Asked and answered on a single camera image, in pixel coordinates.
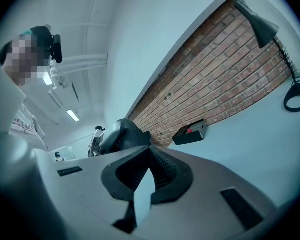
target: black ring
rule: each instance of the black ring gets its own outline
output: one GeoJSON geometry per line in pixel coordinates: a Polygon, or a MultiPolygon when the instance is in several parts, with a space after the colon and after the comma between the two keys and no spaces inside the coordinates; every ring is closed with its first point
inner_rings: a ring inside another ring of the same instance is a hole
{"type": "Polygon", "coordinates": [[[291,108],[287,106],[287,103],[289,100],[291,100],[292,98],[296,97],[296,96],[300,96],[300,83],[296,83],[295,85],[293,85],[290,90],[288,91],[288,93],[286,94],[285,98],[284,98],[284,108],[287,111],[290,112],[300,112],[300,107],[297,108],[291,108]]]}

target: lamp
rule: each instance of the lamp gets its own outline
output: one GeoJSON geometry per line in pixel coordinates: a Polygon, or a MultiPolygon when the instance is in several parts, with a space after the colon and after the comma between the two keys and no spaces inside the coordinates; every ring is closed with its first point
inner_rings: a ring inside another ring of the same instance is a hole
{"type": "Polygon", "coordinates": [[[279,27],[276,24],[264,18],[261,18],[249,7],[245,6],[242,2],[238,0],[234,0],[234,6],[250,22],[259,48],[265,47],[271,42],[271,40],[273,40],[275,45],[279,48],[279,55],[284,60],[285,64],[288,66],[293,79],[292,87],[290,88],[290,90],[284,98],[284,108],[290,112],[300,112],[300,107],[292,108],[287,105],[289,100],[296,96],[300,96],[300,76],[296,77],[296,74],[292,68],[291,60],[289,59],[287,53],[280,47],[278,42],[275,40],[275,36],[278,33],[279,27]]]}

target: brick wall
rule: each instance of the brick wall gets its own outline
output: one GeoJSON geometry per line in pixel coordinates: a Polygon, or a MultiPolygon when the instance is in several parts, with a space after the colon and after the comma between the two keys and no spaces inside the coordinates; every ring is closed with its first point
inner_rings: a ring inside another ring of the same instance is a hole
{"type": "Polygon", "coordinates": [[[129,118],[166,147],[181,127],[231,117],[289,76],[273,41],[259,49],[250,23],[228,0],[173,56],[129,118]]]}

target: white shirt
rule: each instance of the white shirt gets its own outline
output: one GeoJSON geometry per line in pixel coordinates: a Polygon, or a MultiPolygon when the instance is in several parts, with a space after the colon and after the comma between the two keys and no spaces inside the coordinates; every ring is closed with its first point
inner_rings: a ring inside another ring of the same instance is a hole
{"type": "Polygon", "coordinates": [[[92,136],[92,139],[91,139],[91,142],[90,142],[90,144],[89,144],[89,146],[88,146],[89,150],[90,150],[90,147],[91,147],[92,142],[94,141],[95,137],[100,137],[102,133],[103,133],[102,130],[96,130],[96,131],[94,132],[94,134],[93,134],[93,136],[92,136]]]}
{"type": "Polygon", "coordinates": [[[23,104],[14,117],[10,133],[23,138],[33,149],[47,151],[43,141],[46,136],[45,133],[42,131],[36,117],[23,104]]]}

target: gray lamp shade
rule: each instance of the gray lamp shade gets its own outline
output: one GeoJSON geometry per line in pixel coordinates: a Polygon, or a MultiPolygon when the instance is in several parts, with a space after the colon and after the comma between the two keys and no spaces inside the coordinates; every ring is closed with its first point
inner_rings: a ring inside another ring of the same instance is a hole
{"type": "Polygon", "coordinates": [[[259,48],[263,48],[269,44],[278,33],[279,27],[276,24],[259,17],[255,12],[237,0],[234,1],[234,6],[250,22],[255,34],[255,38],[259,44],[259,48]]]}

